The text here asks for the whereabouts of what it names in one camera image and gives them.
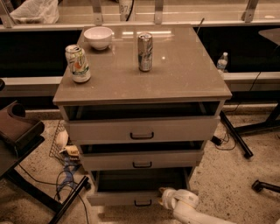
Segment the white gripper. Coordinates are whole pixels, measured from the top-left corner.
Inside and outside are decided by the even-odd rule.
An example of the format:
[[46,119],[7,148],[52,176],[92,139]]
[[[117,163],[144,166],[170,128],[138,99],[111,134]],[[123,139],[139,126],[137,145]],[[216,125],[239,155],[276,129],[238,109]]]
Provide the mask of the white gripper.
[[158,190],[162,194],[162,197],[157,200],[164,208],[174,210],[179,202],[183,202],[191,208],[196,209],[199,204],[199,197],[185,189],[175,190],[173,188],[160,187]]

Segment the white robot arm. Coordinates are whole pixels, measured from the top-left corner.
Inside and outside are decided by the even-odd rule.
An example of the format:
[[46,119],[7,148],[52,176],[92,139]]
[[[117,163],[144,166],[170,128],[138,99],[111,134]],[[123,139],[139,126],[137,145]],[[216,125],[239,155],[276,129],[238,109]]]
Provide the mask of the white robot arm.
[[188,190],[160,187],[162,193],[159,204],[172,210],[173,217],[182,224],[236,224],[196,210],[199,197]]

